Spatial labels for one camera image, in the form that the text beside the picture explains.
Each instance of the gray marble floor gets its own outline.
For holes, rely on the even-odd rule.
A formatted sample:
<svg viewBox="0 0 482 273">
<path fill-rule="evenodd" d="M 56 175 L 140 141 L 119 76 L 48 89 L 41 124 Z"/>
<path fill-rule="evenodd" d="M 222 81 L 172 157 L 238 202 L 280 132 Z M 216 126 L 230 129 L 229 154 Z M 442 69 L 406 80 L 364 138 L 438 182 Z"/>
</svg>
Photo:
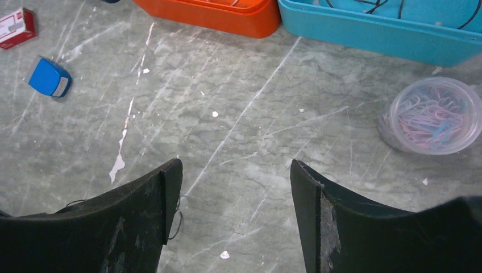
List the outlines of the gray marble floor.
<svg viewBox="0 0 482 273">
<path fill-rule="evenodd" d="M 19 2 L 0 6 L 13 11 Z M 7 213 L 52 213 L 179 157 L 185 221 L 159 272 L 304 272 L 293 158 L 412 211 L 482 195 L 482 138 L 458 154 L 422 156 L 391 149 L 376 130 L 390 98 L 435 73 L 482 96 L 482 56 L 440 70 L 282 27 L 257 40 L 155 19 L 127 0 L 22 5 L 36 12 L 40 36 L 0 53 Z M 65 98 L 41 96 L 22 81 L 37 54 L 72 74 Z M 125 167 L 115 173 L 127 116 Z M 229 259 L 219 257 L 223 250 Z"/>
</svg>

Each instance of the black cable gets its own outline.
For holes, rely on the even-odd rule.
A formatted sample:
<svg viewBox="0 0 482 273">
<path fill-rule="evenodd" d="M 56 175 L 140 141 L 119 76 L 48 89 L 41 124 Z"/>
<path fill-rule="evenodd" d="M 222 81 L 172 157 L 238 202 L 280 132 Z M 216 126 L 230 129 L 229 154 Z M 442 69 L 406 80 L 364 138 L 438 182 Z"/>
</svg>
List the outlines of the black cable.
<svg viewBox="0 0 482 273">
<path fill-rule="evenodd" d="M 400 3 L 400 8 L 398 9 L 398 18 L 399 19 L 402 19 L 402 11 L 404 10 L 404 3 L 405 3 L 405 0 L 402 0 L 402 2 Z"/>
<path fill-rule="evenodd" d="M 360 3 L 365 3 L 365 4 L 370 4 L 370 5 L 375 5 L 373 8 L 371 8 L 370 10 L 366 11 L 365 13 L 366 14 L 373 14 L 373 12 L 378 9 L 379 7 L 383 6 L 384 4 L 386 4 L 388 2 L 388 0 L 385 0 L 384 2 L 380 3 L 381 0 L 377 0 L 377 2 L 370 2 L 370 1 L 365 1 L 365 0 L 355 0 L 357 2 L 360 2 Z"/>
<path fill-rule="evenodd" d="M 377 4 L 374 8 L 372 8 L 371 10 L 367 11 L 367 14 L 373 14 L 373 12 L 378 9 L 379 7 L 383 6 L 384 4 L 386 4 L 388 2 L 388 0 L 385 0 L 385 2 L 382 2 L 380 3 L 380 1 L 378 0 L 377 1 Z"/>
<path fill-rule="evenodd" d="M 482 6 L 482 0 L 479 0 L 479 4 L 477 5 L 477 8 L 475 8 L 475 11 L 473 12 L 472 16 L 469 18 L 469 20 L 467 20 L 467 22 L 465 22 L 463 25 L 458 27 L 457 28 L 458 30 L 461 30 L 462 28 L 464 28 L 466 25 L 468 25 L 475 18 L 475 16 L 477 16 L 477 14 L 479 13 L 479 10 L 480 10 L 480 6 Z"/>
<path fill-rule="evenodd" d="M 174 212 L 174 214 L 176 214 L 176 212 L 179 212 L 179 225 L 177 226 L 176 233 L 174 233 L 172 237 L 168 238 L 168 240 L 174 239 L 177 236 L 177 233 L 179 233 L 179 230 L 181 229 L 181 224 L 184 219 L 184 216 L 182 215 L 182 212 L 179 210 L 180 206 L 181 206 L 181 196 L 179 196 L 179 199 L 177 200 L 176 211 Z"/>
<path fill-rule="evenodd" d="M 72 202 L 66 204 L 65 207 L 68 207 L 68 206 L 70 206 L 70 205 L 72 205 L 72 204 L 74 204 L 74 203 L 83 202 L 83 201 L 86 201 L 86 200 L 87 200 L 87 199 L 80 199 L 80 200 L 72 201 Z"/>
</svg>

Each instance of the black foam piece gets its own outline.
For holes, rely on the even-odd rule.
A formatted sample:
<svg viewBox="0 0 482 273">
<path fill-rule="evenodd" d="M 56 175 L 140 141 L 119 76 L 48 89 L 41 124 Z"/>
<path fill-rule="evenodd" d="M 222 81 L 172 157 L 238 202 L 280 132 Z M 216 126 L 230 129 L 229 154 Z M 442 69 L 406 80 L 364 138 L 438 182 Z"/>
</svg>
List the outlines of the black foam piece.
<svg viewBox="0 0 482 273">
<path fill-rule="evenodd" d="M 413 213 L 363 197 L 301 161 L 291 187 L 307 273 L 482 272 L 482 197 Z"/>
<path fill-rule="evenodd" d="M 54 214 L 0 213 L 0 271 L 154 273 L 181 184 L 182 163 L 173 159 Z"/>
</svg>

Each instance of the round plastic container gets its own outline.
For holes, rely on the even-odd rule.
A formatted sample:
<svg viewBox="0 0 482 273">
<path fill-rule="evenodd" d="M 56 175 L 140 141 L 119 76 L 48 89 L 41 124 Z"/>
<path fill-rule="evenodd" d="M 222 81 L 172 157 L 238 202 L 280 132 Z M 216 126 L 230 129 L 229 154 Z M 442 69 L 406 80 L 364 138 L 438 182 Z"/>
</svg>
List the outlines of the round plastic container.
<svg viewBox="0 0 482 273">
<path fill-rule="evenodd" d="M 482 101 L 465 83 L 431 77 L 405 88 L 378 114 L 384 142 L 406 152 L 448 155 L 482 131 Z"/>
</svg>

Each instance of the small cardboard box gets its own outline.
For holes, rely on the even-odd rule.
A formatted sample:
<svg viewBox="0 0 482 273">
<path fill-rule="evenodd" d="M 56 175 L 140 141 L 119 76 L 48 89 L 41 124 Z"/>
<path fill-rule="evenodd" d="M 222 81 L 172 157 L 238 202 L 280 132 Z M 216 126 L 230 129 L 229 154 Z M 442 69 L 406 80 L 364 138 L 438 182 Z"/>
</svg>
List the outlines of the small cardboard box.
<svg viewBox="0 0 482 273">
<path fill-rule="evenodd" d="M 0 19 L 0 47 L 9 49 L 37 36 L 34 13 L 20 8 Z"/>
</svg>

